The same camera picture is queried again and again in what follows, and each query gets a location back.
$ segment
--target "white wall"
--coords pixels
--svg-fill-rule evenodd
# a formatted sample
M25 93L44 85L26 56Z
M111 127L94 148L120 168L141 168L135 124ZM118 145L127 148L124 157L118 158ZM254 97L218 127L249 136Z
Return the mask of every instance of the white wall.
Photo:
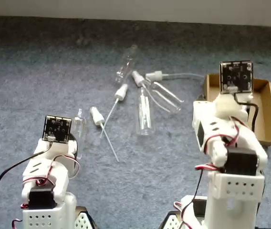
M0 15L271 26L271 0L0 0Z

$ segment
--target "blue-gray carpet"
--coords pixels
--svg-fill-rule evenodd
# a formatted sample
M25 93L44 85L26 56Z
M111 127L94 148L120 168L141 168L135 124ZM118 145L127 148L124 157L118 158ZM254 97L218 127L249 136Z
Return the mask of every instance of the blue-gray carpet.
M89 116L95 105L106 116L117 87L114 75L122 52L139 46L140 73L217 73L220 61L250 59L256 78L271 80L271 28L160 22L0 18L0 173L31 155L42 136L44 117L73 117L79 107L88 119L81 172L69 190L86 206L101 229L156 229L172 203L194 194L198 152L191 127L192 102L202 79L164 84L185 99L182 111L155 109L156 134L135 135L136 86L108 124L117 150L116 163L100 129ZM271 147L265 170L266 190L258 226L271 227ZM0 229L21 218L22 172L0 183ZM199 194L206 195L207 179Z

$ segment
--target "ventilation holes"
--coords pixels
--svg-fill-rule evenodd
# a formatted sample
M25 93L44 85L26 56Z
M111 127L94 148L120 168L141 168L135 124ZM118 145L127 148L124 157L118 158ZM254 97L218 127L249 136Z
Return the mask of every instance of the ventilation holes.
M35 164L33 167L39 166L41 165L41 162L39 162L38 164Z
M34 169L33 171L31 171L30 173L33 173L33 172L36 172L37 170L39 170L38 168L37 169Z

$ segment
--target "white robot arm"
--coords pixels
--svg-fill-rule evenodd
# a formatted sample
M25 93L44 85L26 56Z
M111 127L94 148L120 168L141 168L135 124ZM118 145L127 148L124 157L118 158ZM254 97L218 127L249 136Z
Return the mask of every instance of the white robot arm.
M206 165L208 196L195 198L195 194L175 202L183 220L182 227L176 228L255 228L265 185L262 171L267 154L245 124L249 116L247 105L254 105L258 112L257 105L250 103L252 91L252 62L221 62L218 97L213 102L193 103L192 126L198 146L212 162ZM196 214L197 203L200 216Z
M23 172L25 229L94 229L87 214L75 218L76 198L67 192L69 178L79 169L77 141L70 137L71 124L68 118L46 116L43 137L34 154L46 153L31 159Z

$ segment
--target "brown cardboard tray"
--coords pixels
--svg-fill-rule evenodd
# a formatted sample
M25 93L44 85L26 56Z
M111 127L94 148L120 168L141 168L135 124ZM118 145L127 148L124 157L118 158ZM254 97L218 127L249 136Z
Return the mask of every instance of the brown cardboard tray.
M204 81L203 94L207 101L213 101L220 92L219 74L208 74ZM271 82L254 79L253 102L259 106L255 135L263 146L271 146ZM251 126L254 108L250 109L248 125Z

